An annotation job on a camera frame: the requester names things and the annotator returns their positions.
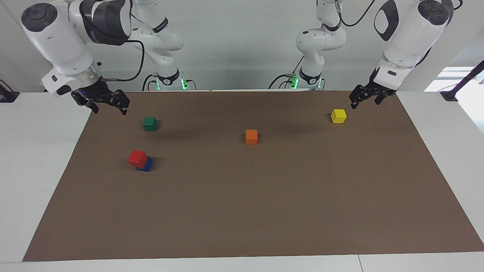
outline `white wall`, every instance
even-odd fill
[[[450,91],[460,79],[436,79],[425,91]],[[480,85],[475,79],[466,84],[455,96],[459,105],[469,115],[470,119],[484,134],[484,85]]]
[[[36,91],[40,77],[49,64],[28,43],[19,26],[20,15],[37,0],[0,0],[14,18],[5,17],[0,6],[2,50],[0,57],[15,64],[0,76],[21,91]],[[352,23],[370,0],[346,0],[345,21]],[[365,84],[380,59],[385,43],[373,29],[373,18],[385,0],[377,0],[368,16],[356,27],[347,29],[348,42],[324,54],[323,77],[327,90],[352,90]],[[263,89],[273,78],[290,73],[301,54],[295,45],[299,31],[320,26],[315,16],[315,1],[293,0],[160,0],[174,26],[185,36],[185,47],[175,52],[179,67],[197,82],[199,89]],[[402,91],[423,91],[447,66],[460,49],[484,25],[482,0],[466,0],[456,11],[452,24],[434,46],[426,62],[416,68]],[[15,28],[6,29],[4,18]],[[130,77],[139,65],[140,52],[132,45],[88,45],[96,61],[101,61],[105,77]],[[142,76],[132,83],[110,83],[112,89],[139,90],[144,77],[154,72],[147,61]]]
[[[452,60],[449,66],[476,66],[484,60],[484,27]]]

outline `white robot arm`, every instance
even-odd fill
[[[91,24],[89,20],[91,22],[93,19],[98,20],[96,23],[110,22],[112,25],[109,31],[106,27],[105,33],[116,33],[117,36],[107,36],[97,29],[86,27],[85,38],[90,37],[92,41],[98,43],[123,44],[127,40],[127,35],[121,26],[120,17],[118,15],[117,21],[113,21],[110,16],[120,10],[126,10],[126,6],[130,8],[131,4],[125,0],[99,3],[96,8],[90,9],[94,14],[84,17],[84,22],[82,20],[76,22],[77,31],[74,24],[69,22],[68,2],[39,3],[24,11],[21,20],[25,33],[44,58],[54,66],[42,78],[49,92],[55,96],[71,93],[78,105],[86,106],[94,113],[99,111],[96,103],[106,103],[117,107],[123,115],[126,114],[129,99],[121,90],[109,90],[102,80],[91,53],[84,45],[82,35],[78,34],[81,29],[80,24],[89,26]],[[120,28],[112,31],[111,27],[114,29],[116,26]]]
[[[131,38],[145,45],[146,55],[156,68],[157,81],[164,90],[187,89],[183,72],[175,64],[171,51],[180,50],[184,39],[168,21],[157,0],[134,0],[136,19],[147,27],[133,30]]]
[[[132,32],[133,8],[138,20],[150,28]],[[180,50],[183,39],[168,24],[157,0],[134,0],[134,5],[132,0],[56,0],[27,8],[22,25],[35,47],[54,66],[42,79],[45,88],[55,96],[70,92],[80,106],[95,113],[99,110],[96,103],[105,103],[125,115],[129,99],[121,90],[110,91],[106,82],[129,81],[139,73],[132,79],[103,78],[84,43],[139,42],[136,47],[143,51],[146,48],[146,55],[155,63],[158,79],[165,86],[188,88],[169,53]]]
[[[379,105],[400,88],[405,77],[440,37],[454,14],[451,0],[388,0],[375,17],[375,30],[387,48],[366,86],[351,93],[351,106],[372,96]]]
[[[299,86],[311,90],[318,89],[324,66],[322,52],[340,48],[346,43],[346,31],[341,27],[335,0],[317,0],[316,16],[322,23],[320,29],[310,29],[299,33],[297,48],[304,54],[298,72]]]

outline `brown paper mat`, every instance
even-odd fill
[[[397,97],[129,97],[127,116],[89,118],[24,261],[484,251]],[[134,149],[152,172],[128,164]]]

